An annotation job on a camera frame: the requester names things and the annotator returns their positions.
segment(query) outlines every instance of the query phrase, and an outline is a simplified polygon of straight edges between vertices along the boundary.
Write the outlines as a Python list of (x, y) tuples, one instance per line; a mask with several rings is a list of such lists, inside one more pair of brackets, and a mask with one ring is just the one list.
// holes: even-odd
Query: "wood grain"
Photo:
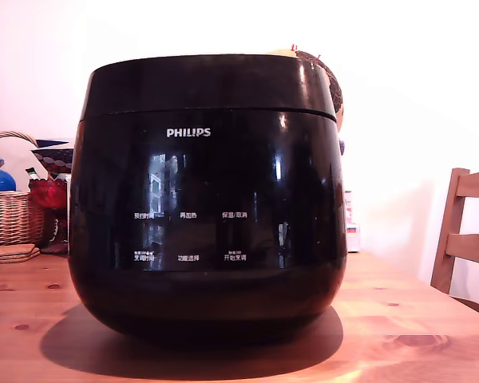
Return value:
[(461, 197), (479, 198), (479, 172), (463, 174), (459, 177), (457, 195)]
[(445, 252), (479, 263), (479, 234), (449, 234)]
[(470, 173), (469, 169), (455, 168), (450, 176), (449, 190), (445, 200), (444, 218), (441, 221), (440, 236), (438, 237), (437, 256), (434, 260), (431, 286), (439, 289), (442, 293), (449, 293), (453, 279), (454, 257), (447, 255), (447, 238), (449, 234), (460, 232), (461, 217), (465, 198), (457, 197), (457, 185), (459, 178)]
[(67, 262), (0, 265), (0, 383), (119, 381), (479, 382), (479, 314), (366, 254), (333, 306), (293, 342), (160, 349), (80, 304)]

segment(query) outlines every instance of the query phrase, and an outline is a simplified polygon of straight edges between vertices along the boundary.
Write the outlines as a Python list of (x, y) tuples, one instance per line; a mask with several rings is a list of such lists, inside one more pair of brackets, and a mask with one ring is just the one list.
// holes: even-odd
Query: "wood knot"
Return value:
[(15, 289), (10, 289), (7, 285), (0, 285), (0, 291), (16, 291)]
[(394, 342), (408, 347), (434, 348), (449, 343), (449, 339), (443, 335), (399, 335)]

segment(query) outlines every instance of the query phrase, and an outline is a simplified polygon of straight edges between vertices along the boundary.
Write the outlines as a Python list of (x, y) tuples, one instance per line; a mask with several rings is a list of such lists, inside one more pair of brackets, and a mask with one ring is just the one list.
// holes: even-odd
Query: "black rice cooker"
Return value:
[(159, 342), (295, 335), (346, 264), (323, 68), (225, 54), (91, 76), (77, 132), (69, 266), (85, 307)]

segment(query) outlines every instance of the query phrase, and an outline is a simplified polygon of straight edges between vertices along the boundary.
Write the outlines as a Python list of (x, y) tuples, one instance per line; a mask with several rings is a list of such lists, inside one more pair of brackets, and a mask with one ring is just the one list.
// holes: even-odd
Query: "chair backrest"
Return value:
[(453, 278), (455, 258), (479, 263), (479, 234), (459, 234), (466, 197), (479, 198), (479, 172), (470, 174), (469, 169), (455, 168), (450, 177), (437, 258), (431, 277), (431, 286), (447, 294)]

